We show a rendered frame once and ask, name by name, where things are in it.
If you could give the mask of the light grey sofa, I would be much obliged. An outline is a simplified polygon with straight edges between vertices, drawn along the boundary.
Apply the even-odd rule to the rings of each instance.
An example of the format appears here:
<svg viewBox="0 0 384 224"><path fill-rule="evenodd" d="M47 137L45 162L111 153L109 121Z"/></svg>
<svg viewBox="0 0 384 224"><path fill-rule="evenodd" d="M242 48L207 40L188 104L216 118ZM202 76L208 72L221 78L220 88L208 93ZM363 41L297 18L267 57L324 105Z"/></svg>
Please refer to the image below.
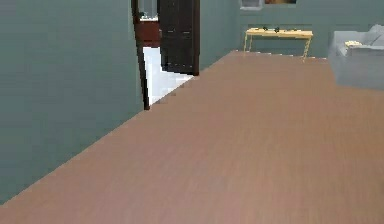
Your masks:
<svg viewBox="0 0 384 224"><path fill-rule="evenodd" d="M346 41L363 45L346 47ZM328 61L338 85L384 90L384 25L366 32L335 31Z"/></svg>

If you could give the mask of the dark brown room door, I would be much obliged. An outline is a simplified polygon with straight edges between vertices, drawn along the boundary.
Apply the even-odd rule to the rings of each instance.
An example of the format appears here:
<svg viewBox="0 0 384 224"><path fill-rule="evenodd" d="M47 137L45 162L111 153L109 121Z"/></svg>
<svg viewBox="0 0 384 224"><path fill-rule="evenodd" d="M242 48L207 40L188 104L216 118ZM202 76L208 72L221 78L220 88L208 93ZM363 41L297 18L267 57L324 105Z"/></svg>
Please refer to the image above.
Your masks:
<svg viewBox="0 0 384 224"><path fill-rule="evenodd" d="M200 0L158 0L161 67L199 75Z"/></svg>

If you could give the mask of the red brown bathroom cabinet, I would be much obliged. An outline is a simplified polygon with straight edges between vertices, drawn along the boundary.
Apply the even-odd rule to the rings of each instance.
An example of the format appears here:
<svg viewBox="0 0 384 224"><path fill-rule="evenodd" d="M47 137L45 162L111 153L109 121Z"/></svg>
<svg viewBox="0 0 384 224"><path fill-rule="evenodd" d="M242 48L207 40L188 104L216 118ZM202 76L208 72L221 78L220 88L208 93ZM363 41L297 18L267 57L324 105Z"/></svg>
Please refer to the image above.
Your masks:
<svg viewBox="0 0 384 224"><path fill-rule="evenodd" d="M160 46L158 21L140 21L136 33L144 47L157 48Z"/></svg>

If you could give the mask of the yellow wooden side table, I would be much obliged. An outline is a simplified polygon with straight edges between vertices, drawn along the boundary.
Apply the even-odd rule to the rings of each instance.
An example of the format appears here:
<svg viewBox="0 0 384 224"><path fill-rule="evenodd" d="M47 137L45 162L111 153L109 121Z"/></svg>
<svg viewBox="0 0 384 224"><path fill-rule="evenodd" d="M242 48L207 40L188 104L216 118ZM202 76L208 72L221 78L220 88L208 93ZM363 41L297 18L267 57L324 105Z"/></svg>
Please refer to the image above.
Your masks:
<svg viewBox="0 0 384 224"><path fill-rule="evenodd" d="M305 61L308 55L309 47L313 38L313 32L308 30L284 30L280 29L280 32L275 33L274 29L268 29L264 31L262 28L249 28L245 31L243 51L250 51L252 47L253 37L277 37L277 38L295 38L304 39L305 46L302 55L302 60Z"/></svg>

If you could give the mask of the white framed window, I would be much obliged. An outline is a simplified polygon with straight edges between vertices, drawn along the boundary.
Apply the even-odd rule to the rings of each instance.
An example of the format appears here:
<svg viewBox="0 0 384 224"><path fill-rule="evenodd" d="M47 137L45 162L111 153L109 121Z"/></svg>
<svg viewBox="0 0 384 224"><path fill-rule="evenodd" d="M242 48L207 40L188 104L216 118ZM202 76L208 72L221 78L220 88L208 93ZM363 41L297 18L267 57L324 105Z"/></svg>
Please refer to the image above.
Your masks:
<svg viewBox="0 0 384 224"><path fill-rule="evenodd" d="M240 0L241 10L261 10L263 8L263 0Z"/></svg>

